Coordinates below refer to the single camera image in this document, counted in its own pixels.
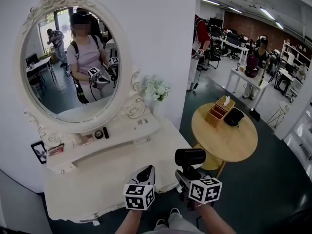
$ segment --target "photo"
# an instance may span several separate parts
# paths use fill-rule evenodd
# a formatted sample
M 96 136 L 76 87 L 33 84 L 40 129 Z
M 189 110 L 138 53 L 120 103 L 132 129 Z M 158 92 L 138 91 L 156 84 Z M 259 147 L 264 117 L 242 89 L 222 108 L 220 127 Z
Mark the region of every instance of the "photo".
M 44 148 L 43 142 L 39 141 L 35 144 L 32 144 L 31 148 L 33 149 L 40 163 L 45 164 L 47 162 L 47 150 Z

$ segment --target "cable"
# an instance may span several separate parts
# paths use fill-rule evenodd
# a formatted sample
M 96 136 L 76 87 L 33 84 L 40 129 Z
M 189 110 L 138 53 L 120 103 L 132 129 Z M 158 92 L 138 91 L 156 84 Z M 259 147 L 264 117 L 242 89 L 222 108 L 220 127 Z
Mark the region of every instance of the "cable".
M 89 85 L 90 85 L 91 94 L 92 94 L 93 98 L 97 101 L 97 99 L 94 97 L 93 92 L 92 92 L 92 88 L 91 88 L 91 80 L 90 80 L 90 79 L 89 79 Z

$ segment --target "woman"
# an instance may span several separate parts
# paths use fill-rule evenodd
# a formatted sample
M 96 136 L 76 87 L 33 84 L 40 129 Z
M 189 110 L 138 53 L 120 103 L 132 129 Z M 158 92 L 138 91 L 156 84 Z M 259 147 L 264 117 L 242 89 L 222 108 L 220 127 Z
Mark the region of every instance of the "woman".
M 252 52 L 252 55 L 254 55 L 259 60 L 258 67 L 260 69 L 258 71 L 257 76 L 262 76 L 264 72 L 263 69 L 265 69 L 266 66 L 269 64 L 269 53 L 267 52 L 268 42 L 269 41 L 267 38 L 261 38 L 260 46 L 258 48 L 255 48 Z M 247 83 L 243 98 L 246 99 L 247 97 L 249 97 L 249 99 L 253 100 L 255 97 L 256 91 L 257 91 L 256 88 L 254 88 L 249 83 Z
M 88 71 L 92 67 L 96 67 L 101 74 L 107 76 L 105 69 L 101 65 L 101 61 L 108 66 L 108 59 L 103 49 L 103 44 L 97 38 L 97 43 L 87 32 L 90 30 L 90 22 L 86 16 L 74 13 L 70 18 L 71 30 L 74 41 L 78 47 L 78 58 L 72 43 L 67 48 L 67 62 L 70 66 L 72 76 L 79 81 L 84 96 L 89 102 L 94 102 L 103 98 L 101 90 L 103 87 L 94 88 L 91 86 Z

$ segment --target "ornate white mirror frame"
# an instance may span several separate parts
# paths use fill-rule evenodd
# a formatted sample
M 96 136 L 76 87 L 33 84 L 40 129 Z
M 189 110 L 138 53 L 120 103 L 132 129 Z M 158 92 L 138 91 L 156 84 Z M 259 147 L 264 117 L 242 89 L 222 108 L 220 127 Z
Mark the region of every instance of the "ornate white mirror frame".
M 119 84 L 114 95 L 112 96 L 111 101 L 107 104 L 107 107 L 103 108 L 102 112 L 99 112 L 97 117 L 80 123 L 62 121 L 52 112 L 47 113 L 49 110 L 44 110 L 40 106 L 40 102 L 35 96 L 33 96 L 33 92 L 27 83 L 26 70 L 23 68 L 26 49 L 25 43 L 29 39 L 29 33 L 32 27 L 36 26 L 44 15 L 61 8 L 71 6 L 85 8 L 100 17 L 110 29 L 119 52 Z M 133 74 L 133 63 L 129 53 L 127 38 L 113 15 L 96 0 L 40 0 L 37 6 L 30 9 L 30 14 L 19 31 L 15 53 L 15 77 L 20 96 L 27 105 L 27 110 L 33 114 L 41 124 L 44 124 L 52 129 L 65 133 L 84 133 L 96 129 L 109 121 L 116 114 L 116 112 L 121 109 L 126 97 L 129 94 L 131 77 Z
M 44 15 L 64 7 L 81 7 L 97 15 L 109 28 L 117 45 L 119 55 L 119 77 L 117 89 L 107 106 L 94 118 L 79 123 L 62 121 L 46 109 L 34 96 L 27 82 L 24 69 L 26 42 L 30 31 Z M 150 139 L 150 134 L 156 132 L 160 125 L 158 121 L 145 110 L 145 104 L 138 92 L 138 82 L 135 81 L 138 72 L 133 71 L 133 63 L 127 38 L 113 15 L 96 0 L 40 0 L 37 6 L 30 9 L 26 22 L 20 29 L 15 50 L 14 70 L 16 84 L 20 97 L 27 106 L 27 112 L 39 128 L 41 140 L 54 147 L 64 143 L 64 152 L 53 157 L 47 157 L 47 167 L 55 173 L 66 173 L 73 170 L 72 162 L 105 148 L 133 141 L 142 143 Z M 92 134 L 96 129 L 106 126 L 111 133 L 109 139 L 100 139 L 83 146 L 81 134 Z

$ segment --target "mirror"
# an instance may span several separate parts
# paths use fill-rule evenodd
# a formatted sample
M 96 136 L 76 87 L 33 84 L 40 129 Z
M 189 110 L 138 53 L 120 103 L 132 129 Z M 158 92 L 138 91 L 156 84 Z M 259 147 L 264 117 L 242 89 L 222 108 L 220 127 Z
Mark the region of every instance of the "mirror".
M 66 122 L 101 114 L 118 87 L 117 45 L 105 22 L 80 7 L 45 15 L 24 43 L 25 79 L 40 107 Z

